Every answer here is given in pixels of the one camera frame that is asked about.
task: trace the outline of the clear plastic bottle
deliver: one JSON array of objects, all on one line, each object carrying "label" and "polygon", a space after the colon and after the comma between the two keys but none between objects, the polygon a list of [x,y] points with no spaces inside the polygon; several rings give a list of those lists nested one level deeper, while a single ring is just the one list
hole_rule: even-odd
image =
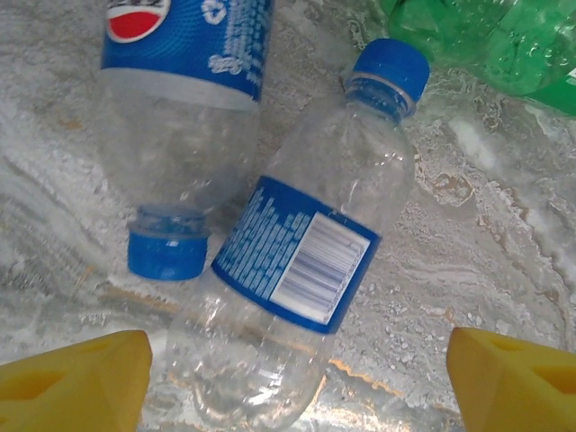
[{"label": "clear plastic bottle", "polygon": [[373,41],[346,93],[306,107],[260,177],[168,331],[168,376],[191,389],[204,428],[280,430],[312,401],[408,199],[414,155],[399,124],[428,73],[410,45]]},{"label": "clear plastic bottle", "polygon": [[136,275],[196,277],[206,215],[243,185],[257,146],[273,0],[109,0],[98,153],[138,207]]}]

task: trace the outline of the plastic bottle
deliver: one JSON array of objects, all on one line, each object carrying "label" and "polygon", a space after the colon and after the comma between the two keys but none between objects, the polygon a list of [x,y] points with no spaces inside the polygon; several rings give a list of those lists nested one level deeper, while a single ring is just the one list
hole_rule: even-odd
[{"label": "plastic bottle", "polygon": [[381,0],[388,33],[429,61],[576,115],[574,0]]},{"label": "plastic bottle", "polygon": [[257,146],[273,0],[108,0],[98,153],[137,206],[128,267],[196,277],[205,218],[243,185]]},{"label": "plastic bottle", "polygon": [[334,335],[408,199],[414,155],[399,126],[428,63],[375,40],[346,93],[309,104],[168,331],[168,376],[203,427],[272,431],[316,393]]}]

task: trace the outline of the recycling symbol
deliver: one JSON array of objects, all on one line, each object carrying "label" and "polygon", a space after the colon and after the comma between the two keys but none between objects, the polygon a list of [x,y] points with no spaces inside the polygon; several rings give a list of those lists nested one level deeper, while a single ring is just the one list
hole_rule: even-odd
[{"label": "recycling symbol", "polygon": [[218,25],[226,17],[226,6],[219,0],[204,0],[202,13],[208,24]]}]

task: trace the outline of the green plastic bottle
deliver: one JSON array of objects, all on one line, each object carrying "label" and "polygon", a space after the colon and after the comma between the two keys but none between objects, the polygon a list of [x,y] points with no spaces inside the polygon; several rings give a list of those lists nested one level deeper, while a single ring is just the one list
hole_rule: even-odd
[{"label": "green plastic bottle", "polygon": [[380,0],[394,39],[576,116],[576,0]]}]

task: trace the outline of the barcode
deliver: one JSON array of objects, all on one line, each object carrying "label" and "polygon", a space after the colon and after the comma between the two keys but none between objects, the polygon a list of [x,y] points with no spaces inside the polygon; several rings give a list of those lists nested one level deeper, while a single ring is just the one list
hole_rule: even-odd
[{"label": "barcode", "polygon": [[316,213],[270,301],[328,324],[370,240]]}]

